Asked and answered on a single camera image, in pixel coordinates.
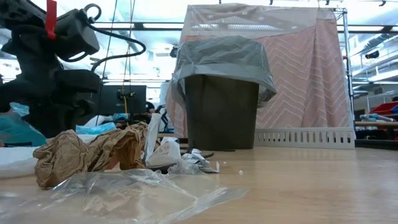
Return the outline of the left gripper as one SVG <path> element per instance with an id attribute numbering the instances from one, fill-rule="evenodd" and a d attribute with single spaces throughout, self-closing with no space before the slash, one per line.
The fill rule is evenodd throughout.
<path id="1" fill-rule="evenodd" d="M 10 103 L 38 106 L 29 110 L 26 121 L 43 134 L 52 138 L 76 125 L 84 123 L 94 114 L 92 105 L 74 105 L 79 93 L 97 93 L 100 77 L 89 70 L 57 70 L 49 74 L 25 76 L 1 85 L 1 111 L 10 110 Z"/>

